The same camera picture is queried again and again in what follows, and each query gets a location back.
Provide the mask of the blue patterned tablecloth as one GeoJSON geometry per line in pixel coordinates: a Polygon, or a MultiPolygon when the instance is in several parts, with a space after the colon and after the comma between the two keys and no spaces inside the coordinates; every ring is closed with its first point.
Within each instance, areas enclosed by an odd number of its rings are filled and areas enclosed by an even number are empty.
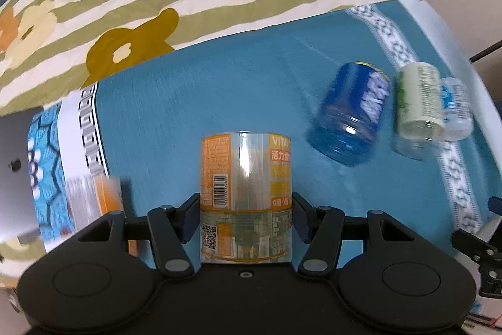
{"type": "Polygon", "coordinates": [[[203,137],[279,133],[292,142],[295,191],[313,205],[362,216],[391,214],[436,246],[453,230],[478,231],[501,193],[501,120],[453,34],[423,0],[392,0],[213,39],[78,89],[33,118],[28,158],[46,249],[75,232],[66,181],[104,173],[123,184],[128,211],[180,205],[199,188],[203,137]],[[355,167],[314,150],[307,132],[347,62],[394,77],[410,62],[461,78],[473,100],[473,134],[422,161],[395,152],[388,101],[374,150],[355,167]]]}

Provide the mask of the clear cup green white label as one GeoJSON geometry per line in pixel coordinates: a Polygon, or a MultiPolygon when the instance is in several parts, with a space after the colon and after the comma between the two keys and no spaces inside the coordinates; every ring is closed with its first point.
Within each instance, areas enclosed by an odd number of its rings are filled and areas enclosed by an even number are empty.
{"type": "Polygon", "coordinates": [[[439,71],[426,62],[403,66],[397,75],[397,152],[424,160],[443,133],[439,71]]]}

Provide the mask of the grey laptop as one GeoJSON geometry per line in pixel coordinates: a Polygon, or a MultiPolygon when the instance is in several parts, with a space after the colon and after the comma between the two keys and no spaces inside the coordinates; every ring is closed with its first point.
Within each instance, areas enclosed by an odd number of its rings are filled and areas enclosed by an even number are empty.
{"type": "Polygon", "coordinates": [[[31,193],[27,136],[34,107],[1,117],[0,237],[1,242],[38,229],[31,193]]]}

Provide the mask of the blue plastic cup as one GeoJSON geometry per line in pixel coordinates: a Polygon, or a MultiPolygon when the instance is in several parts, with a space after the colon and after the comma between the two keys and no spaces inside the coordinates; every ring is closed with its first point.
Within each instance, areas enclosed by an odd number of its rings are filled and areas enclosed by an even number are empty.
{"type": "Polygon", "coordinates": [[[346,166],[368,160],[391,95],[391,81],[366,62],[347,62],[330,84],[307,140],[323,155],[346,166]]]}

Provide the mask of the frosted white plastic cup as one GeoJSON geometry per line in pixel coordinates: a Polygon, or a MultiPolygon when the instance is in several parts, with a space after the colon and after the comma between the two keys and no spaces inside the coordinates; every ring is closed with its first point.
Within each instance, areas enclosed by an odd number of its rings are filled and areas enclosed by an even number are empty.
{"type": "Polygon", "coordinates": [[[441,102],[444,122],[443,139],[462,141],[474,129],[471,105],[464,83],[456,77],[441,79],[441,102]]]}

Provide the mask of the yellow orange label plastic cup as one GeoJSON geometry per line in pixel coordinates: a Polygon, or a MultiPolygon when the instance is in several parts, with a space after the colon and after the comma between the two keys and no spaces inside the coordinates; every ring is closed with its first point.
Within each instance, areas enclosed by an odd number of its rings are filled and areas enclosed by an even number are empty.
{"type": "Polygon", "coordinates": [[[231,132],[201,141],[203,263],[287,263],[293,256],[291,140],[231,132]]]}

